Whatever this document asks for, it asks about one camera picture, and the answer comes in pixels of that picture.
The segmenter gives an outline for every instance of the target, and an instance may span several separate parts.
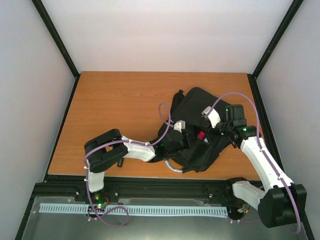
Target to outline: gray floor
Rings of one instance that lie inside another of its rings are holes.
[[[131,216],[123,227],[111,228],[99,221],[88,221],[85,215],[37,213],[39,203],[62,203],[44,198],[37,201],[27,224],[24,240],[306,240],[284,227],[266,228],[260,221],[232,223],[213,217],[143,217]],[[250,210],[243,220],[258,218]],[[107,216],[106,221],[119,224],[124,216]]]

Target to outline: white slotted strip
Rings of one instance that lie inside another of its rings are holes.
[[[119,205],[108,205],[108,211]],[[124,206],[131,216],[153,216],[153,217],[217,217],[225,218],[226,207],[217,206]],[[60,203],[41,203],[39,213],[58,213],[58,214],[87,214],[90,209],[88,204],[60,204]],[[110,215],[126,215],[123,209],[117,208],[109,213]]]

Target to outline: white backdrop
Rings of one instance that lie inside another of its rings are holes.
[[[320,1],[304,1],[257,82],[286,173],[307,190],[320,239]]]
[[[79,71],[252,73],[292,0],[43,0]]]
[[[0,239],[42,182],[74,78],[31,1],[0,7]]]

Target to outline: red object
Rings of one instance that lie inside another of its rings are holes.
[[[201,132],[199,132],[197,138],[202,140],[205,136],[206,136],[205,133],[203,131],[201,131]]]

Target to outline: wooden tabletop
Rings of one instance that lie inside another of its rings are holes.
[[[251,99],[245,73],[204,72],[82,72],[68,111],[48,173],[51,175],[84,175],[84,144],[113,128],[127,138],[150,141],[157,136],[163,121],[158,105],[171,105],[175,93],[200,87],[219,97],[228,92],[241,92]],[[248,125],[256,125],[255,112],[249,102],[238,95],[226,96],[230,104],[242,104]],[[171,160],[172,165],[179,167]],[[248,158],[229,145],[204,172],[176,173],[163,161],[142,162],[125,159],[105,173],[116,177],[153,177],[187,179],[228,179],[245,177],[259,180]]]

